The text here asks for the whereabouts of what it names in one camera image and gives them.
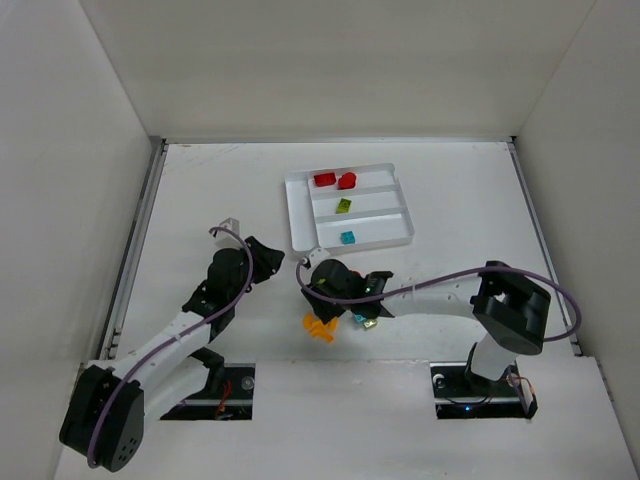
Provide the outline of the teal square lego brick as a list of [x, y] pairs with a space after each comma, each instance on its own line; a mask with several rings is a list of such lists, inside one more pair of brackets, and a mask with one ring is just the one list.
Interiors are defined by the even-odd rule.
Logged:
[[340, 234], [340, 240], [343, 245], [353, 245], [356, 243], [356, 238], [352, 231], [342, 232]]

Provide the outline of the lime green lego brick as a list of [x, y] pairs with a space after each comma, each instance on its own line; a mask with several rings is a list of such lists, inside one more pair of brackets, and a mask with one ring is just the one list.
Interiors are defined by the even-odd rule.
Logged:
[[341, 198], [336, 207], [336, 214], [346, 214], [350, 211], [352, 201], [347, 198]]

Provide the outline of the small red lego brick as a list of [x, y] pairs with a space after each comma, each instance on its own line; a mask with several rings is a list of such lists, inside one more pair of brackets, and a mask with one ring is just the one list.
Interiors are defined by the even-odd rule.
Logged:
[[323, 172], [314, 174], [313, 182], [317, 188], [329, 187], [337, 182], [337, 177], [334, 172]]

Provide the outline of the red round lego brick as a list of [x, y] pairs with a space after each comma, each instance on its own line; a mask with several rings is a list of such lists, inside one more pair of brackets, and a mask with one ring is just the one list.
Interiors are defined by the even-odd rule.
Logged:
[[350, 190], [356, 187], [357, 175], [354, 172], [346, 172], [338, 179], [339, 190]]

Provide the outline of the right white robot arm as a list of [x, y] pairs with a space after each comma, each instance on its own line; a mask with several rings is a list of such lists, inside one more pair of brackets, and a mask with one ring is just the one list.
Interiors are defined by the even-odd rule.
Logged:
[[345, 311], [367, 320], [438, 315], [478, 322], [485, 334], [472, 345], [464, 371], [477, 396], [503, 380], [518, 357], [543, 351], [551, 296], [502, 262], [423, 287], [391, 271], [362, 275], [333, 258], [303, 266], [311, 275], [297, 277], [301, 292], [324, 323]]

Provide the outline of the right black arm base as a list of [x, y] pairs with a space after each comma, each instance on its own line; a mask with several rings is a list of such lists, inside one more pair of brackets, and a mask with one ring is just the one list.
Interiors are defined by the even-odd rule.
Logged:
[[516, 364], [497, 381], [472, 375], [464, 362], [435, 363], [430, 373], [439, 420], [531, 420], [538, 412], [535, 389]]

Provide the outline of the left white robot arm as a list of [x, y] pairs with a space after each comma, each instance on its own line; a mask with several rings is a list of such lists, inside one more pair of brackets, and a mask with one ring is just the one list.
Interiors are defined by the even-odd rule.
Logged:
[[205, 279], [176, 317], [142, 347], [90, 363], [74, 386], [60, 442], [90, 468], [115, 473], [139, 449], [145, 425], [223, 373], [208, 345], [235, 316], [241, 298], [281, 268], [285, 254], [249, 236], [216, 251]]

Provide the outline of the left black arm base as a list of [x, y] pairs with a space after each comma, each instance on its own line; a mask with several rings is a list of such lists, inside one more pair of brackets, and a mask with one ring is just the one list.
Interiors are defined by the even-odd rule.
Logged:
[[248, 421], [253, 417], [256, 365], [227, 363], [202, 348], [191, 355], [208, 369], [204, 387], [181, 400], [162, 421]]

